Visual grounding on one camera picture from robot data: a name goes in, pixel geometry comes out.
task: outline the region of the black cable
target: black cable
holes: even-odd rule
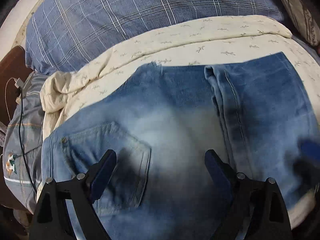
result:
[[[22,115],[23,115],[22,88],[20,88],[20,90],[21,90],[21,114],[20,114],[20,121],[19,121],[19,141],[20,141],[20,147],[21,147],[21,152],[22,152],[22,156],[23,156],[24,165],[26,166],[26,170],[27,170],[30,182],[31,182],[31,186],[33,187],[33,191],[37,195],[37,190],[36,190],[35,184],[33,184],[32,179],[31,179],[30,170],[29,170],[29,167],[27,165],[25,152],[24,152],[24,149],[23,149],[23,146],[22,146],[22,140],[21,140],[21,122],[22,122]]]

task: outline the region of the cable connector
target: cable connector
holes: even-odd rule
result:
[[[24,87],[24,82],[18,78],[18,79],[14,79],[14,81],[16,82],[14,85],[16,86],[16,88],[23,88]]]

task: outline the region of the pillow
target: pillow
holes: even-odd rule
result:
[[[43,74],[76,71],[115,44],[152,29],[251,14],[282,23],[289,19],[280,0],[45,0],[27,27],[26,64]]]
[[[320,41],[320,29],[307,7],[301,0],[281,0],[294,26],[312,46]]]

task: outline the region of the cable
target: cable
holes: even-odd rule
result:
[[[5,84],[5,89],[4,89],[4,100],[5,100],[5,106],[7,107],[7,113],[9,116],[9,121],[11,122],[11,118],[10,118],[10,114],[9,114],[9,109],[8,109],[8,105],[7,105],[7,85],[9,83],[10,80],[14,80],[15,82],[17,82],[16,78],[9,78],[9,80],[7,81],[7,83]]]
[[[27,170],[30,182],[31,182],[31,186],[33,187],[33,191],[37,195],[37,190],[36,190],[35,184],[33,184],[32,179],[31,179],[30,170],[29,170],[29,167],[27,165],[25,152],[24,152],[24,149],[23,149],[23,146],[22,146],[22,140],[21,140],[21,122],[22,122],[22,115],[23,115],[22,87],[20,87],[20,91],[21,91],[21,114],[20,114],[20,121],[19,121],[19,141],[20,141],[20,147],[21,147],[21,152],[22,152],[22,156],[23,156],[24,165],[26,166],[26,170]]]

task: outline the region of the denim fabric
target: denim fabric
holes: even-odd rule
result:
[[[42,110],[40,101],[40,90],[47,77],[40,73],[31,73],[23,91],[25,97],[23,98],[21,138],[26,154],[26,161],[36,187],[41,182],[42,124],[44,119],[44,111]],[[21,155],[19,142],[20,114],[21,104],[17,105],[5,136],[3,149],[4,179],[14,196],[33,213],[36,208],[36,196],[31,187]],[[16,173],[12,171],[9,174],[6,169],[9,155],[17,156],[14,161]]]
[[[229,161],[248,177],[276,179],[288,208],[306,192],[292,165],[298,144],[319,140],[316,117],[297,72],[281,53],[245,63],[207,66]]]
[[[238,117],[250,139],[245,149]],[[282,54],[217,66],[150,63],[52,132],[43,144],[42,177],[71,179],[113,148],[116,178],[93,205],[113,240],[209,239],[228,203],[206,170],[206,150],[254,178],[275,177],[290,206],[300,182],[290,162],[297,141],[317,135],[315,127],[306,92]],[[70,202],[68,210],[82,239]]]
[[[45,0],[28,23],[26,64],[48,75],[79,70],[139,34],[225,15],[291,22],[280,0]]]

